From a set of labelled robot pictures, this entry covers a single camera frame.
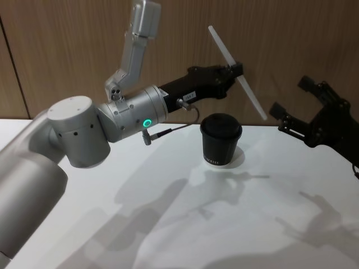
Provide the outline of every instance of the green led light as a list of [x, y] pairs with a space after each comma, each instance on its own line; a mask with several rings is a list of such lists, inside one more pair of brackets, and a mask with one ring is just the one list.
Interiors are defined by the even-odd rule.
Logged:
[[152, 120], [150, 120], [150, 119], [146, 119], [146, 120], [144, 120], [144, 127], [149, 127], [150, 125], [152, 124]]

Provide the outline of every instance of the metal bracket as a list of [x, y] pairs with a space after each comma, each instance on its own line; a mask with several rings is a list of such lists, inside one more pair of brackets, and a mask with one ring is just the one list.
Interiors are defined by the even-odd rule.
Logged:
[[134, 0], [130, 27], [125, 33], [121, 67], [105, 83], [109, 101], [121, 99], [125, 91], [140, 79], [145, 48], [148, 40], [157, 35], [160, 13], [160, 4]]

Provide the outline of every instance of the black cup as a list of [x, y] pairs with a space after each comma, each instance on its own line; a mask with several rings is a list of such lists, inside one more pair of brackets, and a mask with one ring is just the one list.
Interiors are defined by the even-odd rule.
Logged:
[[226, 165], [232, 160], [242, 126], [228, 114], [209, 115], [201, 123], [203, 157], [213, 165]]

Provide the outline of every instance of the gray arm segment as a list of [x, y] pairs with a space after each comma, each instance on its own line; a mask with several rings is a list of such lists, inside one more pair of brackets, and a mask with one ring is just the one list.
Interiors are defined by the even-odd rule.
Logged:
[[64, 153], [52, 132], [42, 113], [0, 152], [0, 265], [13, 259], [65, 191], [67, 175], [57, 165]]
[[161, 5], [157, 3], [147, 0], [133, 1], [121, 68], [105, 83], [109, 100], [119, 100], [125, 91], [140, 79], [145, 48], [148, 40], [156, 37], [160, 13]]

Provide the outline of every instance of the robotic arm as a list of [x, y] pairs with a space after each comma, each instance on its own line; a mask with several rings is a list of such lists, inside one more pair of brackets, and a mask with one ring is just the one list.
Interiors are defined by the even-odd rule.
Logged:
[[325, 81], [316, 84], [304, 76], [298, 87], [318, 98], [323, 108], [310, 123], [306, 123], [274, 103], [269, 113], [280, 120], [279, 130], [302, 140], [308, 147], [331, 147], [352, 164], [359, 179], [359, 173], [355, 171], [355, 167], [359, 167], [359, 123], [350, 115], [350, 103], [340, 98]]
[[226, 97], [242, 64], [191, 67], [185, 77], [161, 87], [126, 94], [140, 77], [148, 39], [154, 38], [160, 5], [134, 1], [121, 69], [105, 83], [106, 104], [74, 96], [39, 114], [0, 152], [0, 268], [5, 268], [38, 228], [66, 189], [58, 166], [66, 155], [72, 166], [100, 164], [115, 143], [164, 122], [168, 113], [203, 98]]

